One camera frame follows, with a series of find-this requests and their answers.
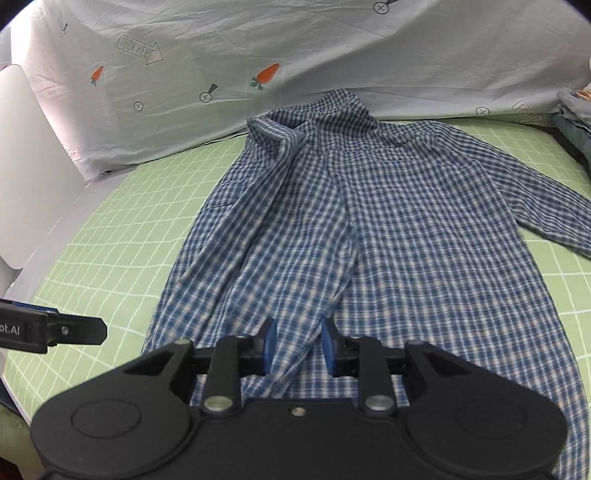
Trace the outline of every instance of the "folded sleeve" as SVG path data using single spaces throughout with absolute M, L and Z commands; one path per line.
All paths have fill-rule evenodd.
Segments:
M 591 258 L 591 201 L 515 157 L 445 125 L 445 135 L 492 177 L 515 220 Z

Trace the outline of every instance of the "look here arrow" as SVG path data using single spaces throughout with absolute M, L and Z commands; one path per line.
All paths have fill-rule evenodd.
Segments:
M 150 45 L 141 40 L 128 37 L 127 35 L 121 35 L 116 45 L 117 49 L 126 53 L 131 53 L 136 57 L 139 57 L 146 61 L 146 65 L 151 65 L 158 61 L 163 61 L 162 50 L 156 42 Z

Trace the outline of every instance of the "pile of clothes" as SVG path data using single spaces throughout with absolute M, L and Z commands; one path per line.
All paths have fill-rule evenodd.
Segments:
M 558 98 L 560 105 L 553 123 L 582 154 L 573 157 L 591 177 L 591 83 L 582 90 L 561 90 Z

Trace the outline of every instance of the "white fabric backdrop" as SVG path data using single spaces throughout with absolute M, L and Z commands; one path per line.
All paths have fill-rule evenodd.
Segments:
M 87 180 L 339 87 L 381 118 L 535 122 L 591 80 L 591 27 L 562 0 L 374 2 L 38 0 L 12 60 Z

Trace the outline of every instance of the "blue checkered shirt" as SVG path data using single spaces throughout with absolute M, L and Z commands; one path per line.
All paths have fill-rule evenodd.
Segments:
M 354 398 L 354 380 L 326 371 L 323 317 L 391 347 L 424 339 L 555 401 L 569 424 L 556 474 L 586 479 L 583 384 L 518 225 L 590 255 L 591 203 L 447 125 L 378 122 L 345 90 L 248 126 L 172 269 L 145 350 L 180 337 L 213 346 L 254 334 L 269 314 L 272 372 L 243 379 L 245 398 Z

